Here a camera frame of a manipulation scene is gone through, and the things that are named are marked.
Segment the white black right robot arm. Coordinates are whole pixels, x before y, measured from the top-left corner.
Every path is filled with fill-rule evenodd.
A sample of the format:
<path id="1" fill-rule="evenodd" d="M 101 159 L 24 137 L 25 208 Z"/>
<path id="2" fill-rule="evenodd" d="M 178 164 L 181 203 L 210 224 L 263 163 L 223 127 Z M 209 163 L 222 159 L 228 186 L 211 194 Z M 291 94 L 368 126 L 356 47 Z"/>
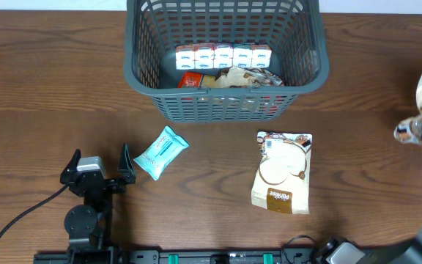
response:
<path id="1" fill-rule="evenodd" d="M 363 251 L 349 241 L 333 239 L 325 248 L 314 255 L 311 263 L 422 263 L 422 228 L 411 240 L 386 247 L 378 247 L 370 252 Z"/>

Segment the Kleenex tissue multipack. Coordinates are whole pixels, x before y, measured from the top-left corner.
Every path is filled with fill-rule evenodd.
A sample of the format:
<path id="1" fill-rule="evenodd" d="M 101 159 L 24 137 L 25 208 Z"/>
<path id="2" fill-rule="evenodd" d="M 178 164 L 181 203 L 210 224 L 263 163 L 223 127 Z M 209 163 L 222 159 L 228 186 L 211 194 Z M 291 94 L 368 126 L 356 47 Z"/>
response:
<path id="1" fill-rule="evenodd" d="M 266 44 L 197 43 L 176 47 L 178 70 L 208 70 L 230 67 L 266 68 L 273 50 Z"/>

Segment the orange spaghetti package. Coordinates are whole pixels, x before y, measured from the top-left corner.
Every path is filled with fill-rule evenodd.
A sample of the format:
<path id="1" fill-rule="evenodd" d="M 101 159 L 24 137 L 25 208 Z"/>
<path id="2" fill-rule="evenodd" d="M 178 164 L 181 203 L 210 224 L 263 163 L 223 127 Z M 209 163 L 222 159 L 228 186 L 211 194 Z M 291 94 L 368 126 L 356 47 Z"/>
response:
<path id="1" fill-rule="evenodd" d="M 218 75 L 212 76 L 203 73 L 188 71 L 182 76 L 179 88 L 198 89 L 237 89 L 237 88 L 211 88 Z M 197 119 L 204 120 L 238 120 L 250 117 L 253 104 L 256 102 L 254 96 L 218 96 L 201 98 L 183 98 L 185 106 L 185 118 L 190 119 L 190 110 L 193 104 L 197 105 Z"/>

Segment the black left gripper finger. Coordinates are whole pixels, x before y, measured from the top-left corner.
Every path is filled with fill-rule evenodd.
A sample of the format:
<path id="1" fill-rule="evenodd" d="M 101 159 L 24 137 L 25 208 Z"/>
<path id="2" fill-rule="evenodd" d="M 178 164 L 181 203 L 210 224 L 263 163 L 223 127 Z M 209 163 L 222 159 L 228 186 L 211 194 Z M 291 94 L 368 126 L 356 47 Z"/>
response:
<path id="1" fill-rule="evenodd" d="M 81 151 L 79 149 L 76 149 L 72 158 L 66 165 L 66 167 L 63 169 L 61 173 L 61 177 L 72 177 L 77 172 L 77 165 L 78 162 L 81 159 Z"/>
<path id="2" fill-rule="evenodd" d="M 136 173 L 134 171 L 134 168 L 130 159 L 129 148 L 126 143 L 122 145 L 118 171 L 120 172 L 120 174 L 122 175 L 124 179 L 136 178 Z"/>

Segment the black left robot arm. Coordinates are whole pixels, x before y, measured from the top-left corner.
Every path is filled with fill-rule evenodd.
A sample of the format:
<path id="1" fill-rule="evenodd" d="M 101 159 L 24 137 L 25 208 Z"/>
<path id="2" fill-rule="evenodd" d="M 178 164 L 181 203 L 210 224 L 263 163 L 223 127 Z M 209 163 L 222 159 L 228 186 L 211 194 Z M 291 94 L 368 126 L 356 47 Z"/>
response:
<path id="1" fill-rule="evenodd" d="M 118 171 L 119 177 L 106 179 L 101 157 L 83 158 L 76 150 L 60 174 L 60 183 L 84 200 L 64 218 L 69 263 L 129 262 L 127 253 L 111 241 L 113 195 L 125 193 L 126 186 L 136 181 L 126 144 L 122 146 Z"/>

